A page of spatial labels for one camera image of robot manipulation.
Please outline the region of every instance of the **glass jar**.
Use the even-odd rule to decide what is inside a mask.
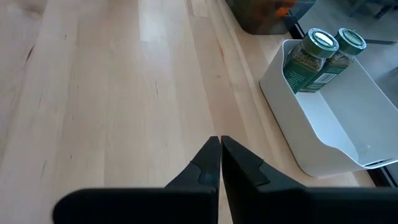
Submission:
[[[284,76],[294,93],[303,88],[323,68],[339,48],[337,40],[324,30],[310,29],[293,48],[284,65]]]
[[[365,40],[355,31],[347,28],[339,29],[335,38],[339,43],[339,50],[326,60],[325,66],[318,75],[315,75],[301,91],[318,91],[348,68],[354,62],[355,55],[366,48]]]

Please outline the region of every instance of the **green spice jar lid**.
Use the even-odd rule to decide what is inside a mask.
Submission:
[[[304,49],[319,58],[330,58],[339,47],[337,40],[328,32],[312,28],[303,38]]]
[[[340,50],[350,55],[357,55],[366,48],[365,40],[355,31],[347,28],[340,28],[336,39],[340,45]]]

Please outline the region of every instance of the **green label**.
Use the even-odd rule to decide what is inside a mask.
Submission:
[[[316,92],[338,74],[340,74],[346,66],[337,66],[326,63],[325,66],[315,75],[302,89],[301,91]]]
[[[284,76],[294,93],[298,92],[307,82],[309,82],[317,71],[314,71],[301,63],[291,60],[284,67]]]

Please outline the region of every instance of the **white storage container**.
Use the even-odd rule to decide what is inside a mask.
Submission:
[[[398,111],[357,60],[320,91],[293,94],[282,67],[300,41],[283,42],[260,86],[301,169],[323,177],[398,161]]]

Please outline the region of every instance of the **wood grain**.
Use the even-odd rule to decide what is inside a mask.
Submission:
[[[243,32],[223,0],[4,0],[0,22],[0,223],[51,223],[83,187],[163,187],[212,135],[305,185],[373,186],[300,170],[258,85],[289,35]]]

